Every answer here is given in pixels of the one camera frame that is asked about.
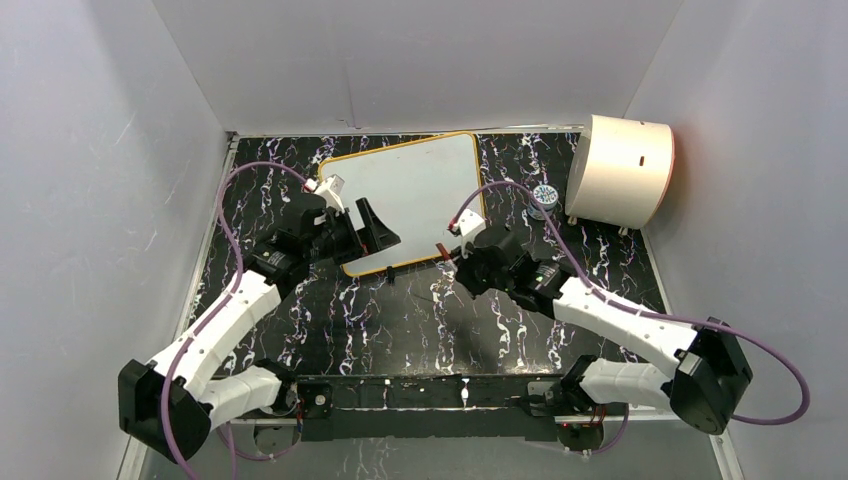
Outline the white red marker pen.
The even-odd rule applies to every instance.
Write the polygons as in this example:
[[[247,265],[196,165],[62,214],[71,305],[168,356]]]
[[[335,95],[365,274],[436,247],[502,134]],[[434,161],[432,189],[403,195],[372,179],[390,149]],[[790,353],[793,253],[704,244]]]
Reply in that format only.
[[[436,248],[445,262],[455,261],[461,254],[461,252],[456,249],[447,248],[443,243],[437,243]]]

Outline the yellow framed whiteboard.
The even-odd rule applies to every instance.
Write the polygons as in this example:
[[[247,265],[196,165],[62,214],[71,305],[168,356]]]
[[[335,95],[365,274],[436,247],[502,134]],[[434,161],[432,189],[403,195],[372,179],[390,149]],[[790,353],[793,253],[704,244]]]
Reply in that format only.
[[[434,259],[436,245],[451,250],[459,239],[448,231],[451,219],[482,185],[477,138],[459,132],[405,142],[322,162],[321,179],[344,180],[341,199],[356,227],[363,226],[355,201],[366,198],[377,217],[401,243],[349,262],[350,277],[382,272]]]

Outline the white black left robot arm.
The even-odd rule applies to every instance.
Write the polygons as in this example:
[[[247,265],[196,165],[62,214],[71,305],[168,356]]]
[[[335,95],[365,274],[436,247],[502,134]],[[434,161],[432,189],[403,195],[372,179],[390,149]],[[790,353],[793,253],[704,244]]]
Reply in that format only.
[[[337,265],[400,243],[400,237],[360,198],[363,227],[346,208],[319,195],[296,195],[286,214],[256,240],[243,271],[171,345],[149,361],[129,361],[118,375],[119,427],[172,462],[190,459],[209,434],[254,410],[297,411],[296,374],[270,360],[224,379],[214,377],[255,325],[309,275],[313,264]]]

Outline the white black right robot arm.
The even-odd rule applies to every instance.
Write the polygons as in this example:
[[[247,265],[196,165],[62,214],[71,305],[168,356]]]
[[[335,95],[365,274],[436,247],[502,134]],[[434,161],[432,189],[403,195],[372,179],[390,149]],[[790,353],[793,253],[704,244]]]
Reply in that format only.
[[[526,311],[589,330],[638,356],[636,363],[580,357],[560,381],[565,405],[577,414],[610,403],[649,406],[720,435],[751,383],[747,358],[723,322],[660,320],[650,309],[588,287],[572,266],[534,258],[505,226],[484,228],[450,258],[471,295],[504,292]]]

